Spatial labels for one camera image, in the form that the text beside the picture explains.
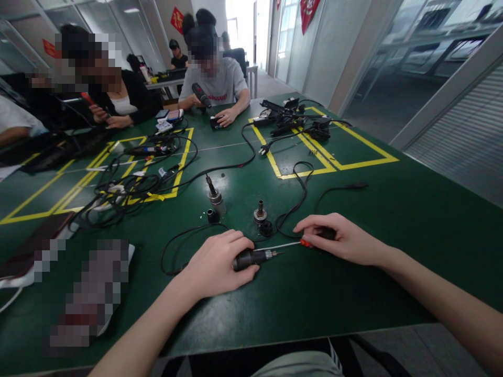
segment red decoration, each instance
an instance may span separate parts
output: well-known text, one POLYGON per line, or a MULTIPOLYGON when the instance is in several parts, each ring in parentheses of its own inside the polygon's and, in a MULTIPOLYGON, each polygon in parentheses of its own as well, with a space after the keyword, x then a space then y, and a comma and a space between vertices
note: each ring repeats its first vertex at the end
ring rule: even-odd
POLYGON ((57 56, 56 47, 51 42, 46 41, 45 39, 42 39, 42 42, 43 42, 43 50, 46 52, 46 54, 55 58, 57 56))
POLYGON ((320 0, 301 0, 300 1, 300 17, 302 18, 302 35, 308 29, 311 20, 313 19, 314 12, 318 8, 320 0))
POLYGON ((183 35, 182 32, 183 14, 176 7, 174 8, 173 14, 171 15, 171 24, 174 26, 176 30, 178 30, 180 34, 183 35))

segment chair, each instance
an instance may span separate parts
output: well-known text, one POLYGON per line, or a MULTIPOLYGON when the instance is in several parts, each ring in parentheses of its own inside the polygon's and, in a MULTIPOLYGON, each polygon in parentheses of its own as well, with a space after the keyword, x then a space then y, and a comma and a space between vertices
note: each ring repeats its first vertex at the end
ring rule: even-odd
POLYGON ((245 80, 247 79, 247 77, 246 77, 246 59, 245 59, 245 50, 244 49, 238 48, 238 49, 224 51, 223 57, 235 59, 239 63, 239 66, 241 67, 241 70, 243 72, 243 76, 244 76, 245 80))

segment white paper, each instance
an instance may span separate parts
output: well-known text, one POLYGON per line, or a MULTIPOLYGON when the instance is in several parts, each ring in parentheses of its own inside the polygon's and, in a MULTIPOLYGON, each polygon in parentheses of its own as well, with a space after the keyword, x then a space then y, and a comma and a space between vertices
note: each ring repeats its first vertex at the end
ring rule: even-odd
POLYGON ((0 168, 0 182, 6 179, 9 175, 18 170, 22 165, 14 165, 11 167, 0 168))

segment black hair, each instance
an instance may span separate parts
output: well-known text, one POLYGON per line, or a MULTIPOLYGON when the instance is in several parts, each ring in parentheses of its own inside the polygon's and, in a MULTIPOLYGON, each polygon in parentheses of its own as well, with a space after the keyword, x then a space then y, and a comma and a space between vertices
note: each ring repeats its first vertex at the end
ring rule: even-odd
POLYGON ((82 34, 88 35, 89 32, 81 26, 65 24, 59 28, 61 34, 82 34))
POLYGON ((103 57, 102 44, 95 41, 94 34, 72 24, 61 26, 60 31, 61 34, 56 35, 56 46, 71 66, 81 68, 88 65, 89 60, 103 57))
POLYGON ((204 8, 198 10, 195 18, 187 13, 183 17, 182 32, 189 51, 196 60, 206 60, 215 52, 216 39, 216 18, 204 8))

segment metal shaft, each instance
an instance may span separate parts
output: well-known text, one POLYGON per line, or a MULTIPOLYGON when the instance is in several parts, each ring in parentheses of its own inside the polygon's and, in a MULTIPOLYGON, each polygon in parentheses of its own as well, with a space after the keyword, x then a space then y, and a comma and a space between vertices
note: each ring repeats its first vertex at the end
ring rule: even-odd
POLYGON ((258 212, 257 215, 262 217, 264 215, 264 201, 258 201, 258 212))

